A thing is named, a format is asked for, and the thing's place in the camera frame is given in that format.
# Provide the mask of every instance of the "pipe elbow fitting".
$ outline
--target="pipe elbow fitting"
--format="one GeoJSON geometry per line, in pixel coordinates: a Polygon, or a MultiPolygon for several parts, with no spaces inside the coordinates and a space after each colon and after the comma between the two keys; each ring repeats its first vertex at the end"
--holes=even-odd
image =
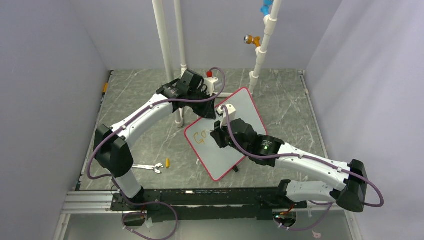
{"type": "Polygon", "coordinates": [[[260,8],[260,12],[263,13],[264,16],[269,15],[270,14],[270,6],[262,6],[260,8]]]}
{"type": "Polygon", "coordinates": [[[246,35],[244,36],[244,43],[245,44],[254,44],[257,48],[261,46],[261,37],[260,36],[251,36],[246,35]]]}

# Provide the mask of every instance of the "marble floor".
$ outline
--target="marble floor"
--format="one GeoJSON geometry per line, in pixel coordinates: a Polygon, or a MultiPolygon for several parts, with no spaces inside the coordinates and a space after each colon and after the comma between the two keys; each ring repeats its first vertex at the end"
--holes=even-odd
{"type": "MultiPolygon", "coordinates": [[[[207,69],[194,71],[205,76],[207,69]]],[[[249,86],[249,72],[252,69],[224,71],[227,79],[224,92],[234,92],[249,86]]],[[[179,72],[175,71],[175,77],[179,76],[179,72]]],[[[99,123],[111,126],[120,122],[144,105],[165,83],[167,78],[163,69],[113,71],[99,123]]],[[[311,108],[296,69],[263,69],[253,99],[269,135],[304,151],[324,156],[311,108]]],[[[135,176],[145,189],[276,187],[282,179],[308,179],[296,171],[260,166],[245,158],[238,165],[239,172],[230,171],[220,181],[213,181],[202,163],[197,162],[197,157],[184,136],[185,127],[196,119],[197,116],[186,107],[183,128],[177,128],[174,116],[170,115],[150,128],[136,142],[131,149],[135,164],[165,164],[166,158],[170,159],[170,168],[163,169],[162,174],[134,169],[135,176]]],[[[91,174],[97,176],[104,173],[107,171],[94,161],[91,174]]],[[[80,189],[109,190],[111,186],[109,178],[89,180],[85,175],[80,189]]]]}

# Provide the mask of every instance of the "blue fitting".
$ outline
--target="blue fitting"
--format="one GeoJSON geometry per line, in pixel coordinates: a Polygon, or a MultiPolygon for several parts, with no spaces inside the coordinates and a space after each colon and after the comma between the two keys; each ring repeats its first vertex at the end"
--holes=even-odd
{"type": "Polygon", "coordinates": [[[260,8],[260,11],[264,16],[270,14],[270,7],[273,4],[274,0],[263,0],[263,6],[260,8]]]}

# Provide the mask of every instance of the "whiteboard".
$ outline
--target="whiteboard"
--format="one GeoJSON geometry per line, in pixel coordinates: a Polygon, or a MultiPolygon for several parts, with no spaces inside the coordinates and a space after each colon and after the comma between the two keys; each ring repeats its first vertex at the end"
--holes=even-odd
{"type": "MultiPolygon", "coordinates": [[[[258,134],[268,134],[253,98],[246,87],[234,92],[215,108],[222,104],[232,104],[236,110],[235,119],[242,119],[245,123],[252,125],[258,134]]],[[[222,179],[245,158],[243,154],[230,146],[219,148],[211,137],[210,133],[214,130],[214,123],[222,121],[222,119],[223,117],[218,116],[218,114],[216,114],[215,120],[199,118],[184,131],[185,138],[214,181],[222,179]]]]}

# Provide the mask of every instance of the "white wall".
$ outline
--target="white wall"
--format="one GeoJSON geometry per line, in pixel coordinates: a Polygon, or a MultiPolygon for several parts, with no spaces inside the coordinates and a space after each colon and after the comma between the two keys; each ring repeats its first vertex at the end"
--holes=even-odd
{"type": "Polygon", "coordinates": [[[367,240],[424,239],[423,23],[420,0],[344,0],[306,69],[330,157],[363,161],[385,196],[357,215],[367,240]]]}
{"type": "MultiPolygon", "coordinates": [[[[152,0],[70,0],[110,70],[164,68],[152,0]]],[[[305,69],[342,0],[284,0],[265,68],[305,69]]],[[[164,0],[180,67],[174,1],[164,0]]],[[[262,0],[181,0],[189,68],[253,68],[246,34],[264,36],[262,0]]]]}
{"type": "Polygon", "coordinates": [[[0,3],[0,239],[53,237],[107,70],[68,0],[0,3]]]}

